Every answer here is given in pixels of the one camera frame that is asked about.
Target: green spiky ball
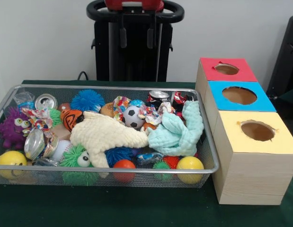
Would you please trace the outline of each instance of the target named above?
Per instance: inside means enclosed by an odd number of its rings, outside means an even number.
[[[155,163],[152,168],[153,169],[170,169],[168,164],[164,161],[160,161],[160,162]],[[163,182],[168,182],[172,179],[173,174],[155,174],[155,177],[158,180],[161,180]]]
[[[61,120],[61,112],[59,110],[51,109],[50,110],[50,117],[53,120],[53,128],[59,124],[62,124]]]
[[[77,159],[85,151],[82,145],[73,146],[68,152],[64,152],[64,160],[60,163],[63,167],[80,167]],[[95,172],[64,172],[62,174],[64,183],[70,185],[90,186],[97,182],[99,175]]]

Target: yellow ball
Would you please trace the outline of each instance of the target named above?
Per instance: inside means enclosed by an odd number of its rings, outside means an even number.
[[[204,169],[202,162],[193,156],[182,158],[177,169]],[[178,174],[178,178],[186,184],[196,184],[201,181],[203,174]]]
[[[27,159],[19,151],[8,151],[0,156],[0,165],[26,166]],[[15,179],[23,173],[22,170],[0,169],[0,175],[6,179]]]

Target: cardboard hole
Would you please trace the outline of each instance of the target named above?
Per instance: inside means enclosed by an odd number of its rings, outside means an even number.
[[[236,75],[239,72],[239,69],[236,66],[230,64],[219,63],[214,68],[225,75]]]
[[[227,87],[222,91],[222,94],[231,102],[242,105],[249,105],[257,100],[254,92],[243,87]]]
[[[241,129],[254,140],[267,141],[275,136],[275,130],[263,122],[247,121],[241,124]]]

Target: blue box lid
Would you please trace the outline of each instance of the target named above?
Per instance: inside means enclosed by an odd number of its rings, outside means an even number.
[[[209,81],[219,110],[276,112],[257,82]]]

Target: black cable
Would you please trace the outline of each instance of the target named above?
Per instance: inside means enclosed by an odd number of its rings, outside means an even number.
[[[80,78],[81,78],[82,74],[84,74],[84,75],[85,75],[85,79],[86,79],[86,80],[89,80],[89,77],[88,77],[88,75],[86,74],[86,72],[85,72],[85,71],[82,71],[81,73],[79,73],[79,76],[78,76],[77,80],[80,80]]]

